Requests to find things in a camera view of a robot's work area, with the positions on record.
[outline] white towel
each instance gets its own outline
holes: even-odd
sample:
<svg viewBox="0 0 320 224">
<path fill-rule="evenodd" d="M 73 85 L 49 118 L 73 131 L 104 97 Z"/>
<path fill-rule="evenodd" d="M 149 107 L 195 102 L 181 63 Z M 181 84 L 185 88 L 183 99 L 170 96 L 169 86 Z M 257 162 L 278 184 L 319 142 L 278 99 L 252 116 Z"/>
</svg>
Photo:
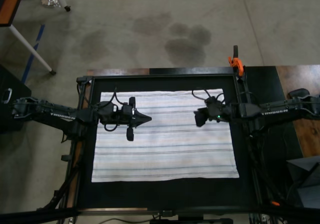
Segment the white towel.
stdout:
<svg viewBox="0 0 320 224">
<path fill-rule="evenodd" d="M 217 96 L 223 90 L 208 92 Z M 194 94 L 208 97 L 200 90 Z M 108 101 L 112 95 L 103 92 L 100 101 Z M 93 183 L 239 177 L 229 124 L 207 121 L 197 127 L 194 111 L 205 103 L 191 91 L 119 92 L 117 97 L 121 102 L 135 97 L 137 110 L 152 121 L 133 129 L 134 141 L 127 141 L 127 126 L 107 132 L 98 125 Z"/>
</svg>

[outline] wooden table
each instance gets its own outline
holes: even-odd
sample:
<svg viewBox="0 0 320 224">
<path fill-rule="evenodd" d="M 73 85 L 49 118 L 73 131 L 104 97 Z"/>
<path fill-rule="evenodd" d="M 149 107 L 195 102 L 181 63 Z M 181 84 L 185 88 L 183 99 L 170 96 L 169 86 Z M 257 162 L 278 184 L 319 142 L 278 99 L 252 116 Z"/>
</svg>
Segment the wooden table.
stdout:
<svg viewBox="0 0 320 224">
<path fill-rule="evenodd" d="M 21 0 L 4 0 L 0 9 L 0 27 L 8 27 L 12 33 L 25 45 L 25 47 L 39 60 L 39 62 L 50 72 L 55 75 L 56 72 L 47 64 L 47 62 L 37 53 L 32 45 L 18 32 L 18 30 L 12 25 L 16 12 L 18 10 Z M 59 3 L 70 11 L 70 6 L 67 5 L 65 0 L 58 0 Z"/>
<path fill-rule="evenodd" d="M 148 76 L 151 71 L 155 69 L 141 68 L 141 69 L 103 69 L 103 70 L 89 70 L 87 76 Z M 192 74 L 193 69 L 187 69 L 188 73 Z M 280 80 L 282 90 L 285 96 L 287 93 L 299 88 L 306 88 L 311 95 L 320 94 L 320 84 L 317 82 L 320 79 L 320 65 L 313 66 L 278 66 L 276 68 L 278 82 Z M 87 87 L 86 96 L 89 98 L 90 87 Z M 320 155 L 320 121 L 311 120 L 297 120 L 294 122 L 296 135 L 304 157 Z M 76 163 L 81 152 L 83 143 L 79 142 L 75 150 Z M 66 207 L 74 206 L 77 188 L 77 178 L 72 181 L 69 188 L 69 194 Z M 127 213 L 134 208 L 103 208 L 103 211 L 126 211 Z"/>
<path fill-rule="evenodd" d="M 299 88 L 320 95 L 320 65 L 278 66 L 276 70 L 285 96 Z M 293 124 L 303 156 L 319 156 L 320 121 L 300 119 Z"/>
</svg>

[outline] floor stain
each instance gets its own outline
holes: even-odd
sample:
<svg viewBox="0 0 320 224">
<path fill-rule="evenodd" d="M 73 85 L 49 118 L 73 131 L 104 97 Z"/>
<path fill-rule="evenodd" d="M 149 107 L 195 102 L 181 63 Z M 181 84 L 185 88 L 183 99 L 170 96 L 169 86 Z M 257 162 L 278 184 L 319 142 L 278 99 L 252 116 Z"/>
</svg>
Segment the floor stain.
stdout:
<svg viewBox="0 0 320 224">
<path fill-rule="evenodd" d="M 169 60 L 178 67 L 198 67 L 205 63 L 204 46 L 211 42 L 211 32 L 201 25 L 188 28 L 187 25 L 175 23 L 169 28 L 173 36 L 181 38 L 166 42 L 164 49 Z"/>
<path fill-rule="evenodd" d="M 123 42 L 121 44 L 122 50 L 126 53 L 126 55 L 134 62 L 135 66 L 139 66 L 138 62 L 138 52 L 139 52 L 139 44 L 134 41 Z"/>
<path fill-rule="evenodd" d="M 203 47 L 190 39 L 169 40 L 164 48 L 169 56 L 169 60 L 179 67 L 202 65 L 206 59 Z"/>
<path fill-rule="evenodd" d="M 199 45 L 208 45 L 211 42 L 211 32 L 202 25 L 195 25 L 190 29 L 189 39 Z"/>
<path fill-rule="evenodd" d="M 107 33 L 103 30 L 96 30 L 90 32 L 82 38 L 80 44 L 76 44 L 74 50 L 81 56 L 81 58 L 90 64 L 108 56 L 110 51 L 106 47 L 104 39 Z"/>
<path fill-rule="evenodd" d="M 152 36 L 161 32 L 171 21 L 172 17 L 169 12 L 153 16 L 144 16 L 133 22 L 132 30 L 136 33 Z"/>
<path fill-rule="evenodd" d="M 189 33 L 189 27 L 186 24 L 175 23 L 169 28 L 172 36 L 185 37 Z"/>
</svg>

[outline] wire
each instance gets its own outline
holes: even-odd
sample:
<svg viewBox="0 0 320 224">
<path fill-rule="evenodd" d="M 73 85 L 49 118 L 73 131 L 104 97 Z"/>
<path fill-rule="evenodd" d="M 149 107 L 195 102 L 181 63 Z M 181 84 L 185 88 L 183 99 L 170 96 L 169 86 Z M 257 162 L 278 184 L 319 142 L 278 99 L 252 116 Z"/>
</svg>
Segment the wire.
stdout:
<svg viewBox="0 0 320 224">
<path fill-rule="evenodd" d="M 277 217 L 276 219 L 279 220 L 282 224 L 285 224 L 285 222 L 280 217 Z"/>
<path fill-rule="evenodd" d="M 210 98 L 211 95 L 209 94 L 209 92 L 208 92 L 206 89 L 203 89 L 203 90 L 205 91 L 205 93 L 207 93 L 207 95 L 208 95 L 209 98 Z M 204 99 L 204 98 L 201 98 L 201 97 L 199 97 L 199 96 L 196 96 L 196 95 L 194 94 L 194 90 L 191 91 L 191 95 L 194 96 L 194 97 L 197 98 L 197 99 L 200 99 L 200 100 L 203 100 L 203 101 L 206 100 L 206 99 Z"/>
<path fill-rule="evenodd" d="M 254 97 L 254 99 L 256 100 L 258 107 L 261 108 L 259 99 L 258 99 L 258 97 L 257 97 L 253 92 L 251 92 L 251 91 L 243 91 L 243 92 L 240 92 L 239 94 L 237 94 L 236 97 L 239 98 L 239 97 L 240 97 L 241 95 L 243 95 L 243 94 L 252 95 L 252 96 Z"/>
<path fill-rule="evenodd" d="M 116 89 L 114 90 L 114 97 L 115 97 L 115 99 L 116 99 L 116 101 L 117 101 L 118 103 L 120 103 L 121 105 L 124 105 L 123 102 L 119 101 L 119 99 L 118 99 L 118 97 L 117 97 Z"/>
<path fill-rule="evenodd" d="M 103 224 L 103 223 L 106 223 L 106 222 L 110 222 L 110 221 L 120 221 L 120 222 L 124 222 L 124 223 L 129 223 L 129 224 L 139 224 L 139 223 L 146 223 L 146 222 L 150 222 L 154 219 L 157 219 L 159 218 L 160 215 L 157 215 L 155 218 L 153 219 L 149 219 L 149 220 L 142 220 L 142 221 L 129 221 L 129 220 L 122 220 L 122 219 L 118 219 L 118 218 L 111 218 L 111 219 L 108 219 L 108 220 L 104 220 L 102 222 L 99 222 L 98 224 Z"/>
<path fill-rule="evenodd" d="M 115 124 L 115 127 L 113 128 L 113 129 L 108 129 L 107 127 L 106 127 L 106 125 L 107 124 L 105 124 L 104 125 L 104 129 L 107 131 L 107 132 L 113 132 L 115 129 L 117 129 L 117 127 L 118 127 L 118 124 Z"/>
<path fill-rule="evenodd" d="M 80 87 L 79 84 L 77 84 L 77 85 L 76 85 L 76 91 L 78 92 L 79 98 L 83 97 L 84 100 L 86 101 L 86 103 L 88 103 L 88 105 L 89 105 L 90 107 L 93 107 L 93 106 L 91 105 L 90 101 L 87 99 L 86 95 L 84 95 L 84 94 L 80 91 L 80 88 L 79 88 L 79 87 Z"/>
</svg>

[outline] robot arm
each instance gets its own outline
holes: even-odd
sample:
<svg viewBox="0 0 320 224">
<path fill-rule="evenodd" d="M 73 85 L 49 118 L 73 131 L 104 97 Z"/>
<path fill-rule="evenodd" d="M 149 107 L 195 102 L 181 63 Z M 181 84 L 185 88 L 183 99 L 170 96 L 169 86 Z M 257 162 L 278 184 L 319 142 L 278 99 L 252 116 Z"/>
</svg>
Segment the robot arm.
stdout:
<svg viewBox="0 0 320 224">
<path fill-rule="evenodd" d="M 309 94 L 264 104 L 223 104 L 214 96 L 204 102 L 206 107 L 194 112 L 198 127 L 203 126 L 207 120 L 228 123 L 253 121 L 254 126 L 250 132 L 254 133 L 297 119 L 320 120 L 320 97 Z"/>
<path fill-rule="evenodd" d="M 134 97 L 129 99 L 129 103 L 122 103 L 121 109 L 111 101 L 103 101 L 80 110 L 46 100 L 24 97 L 13 103 L 12 116 L 16 120 L 32 120 L 60 129 L 67 140 L 83 138 L 85 126 L 97 125 L 100 122 L 109 132 L 114 131 L 119 125 L 127 125 L 127 140 L 133 141 L 133 128 L 152 120 L 151 117 L 137 111 Z M 107 129 L 106 125 L 109 124 L 115 127 Z"/>
</svg>

